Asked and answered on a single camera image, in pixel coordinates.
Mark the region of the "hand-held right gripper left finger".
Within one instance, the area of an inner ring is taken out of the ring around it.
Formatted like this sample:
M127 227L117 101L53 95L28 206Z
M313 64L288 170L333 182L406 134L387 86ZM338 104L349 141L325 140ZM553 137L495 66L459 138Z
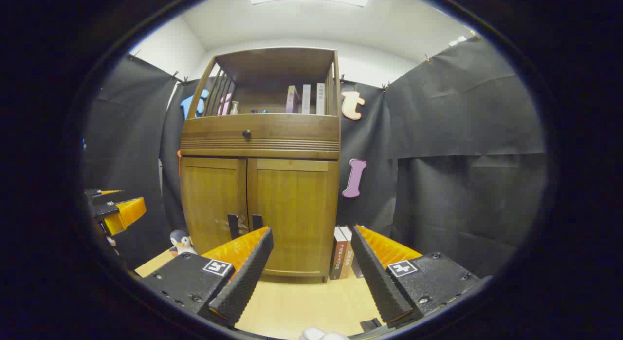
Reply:
M273 247L272 229L261 227L203 255L179 253L142 281L174 307L233 327L246 309Z

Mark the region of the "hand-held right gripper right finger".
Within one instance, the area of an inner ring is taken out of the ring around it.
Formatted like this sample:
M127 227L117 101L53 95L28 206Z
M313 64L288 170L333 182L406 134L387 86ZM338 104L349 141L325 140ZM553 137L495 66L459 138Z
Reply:
M401 327L438 313L480 285L441 252L420 254L367 227L352 227L352 247L381 319Z

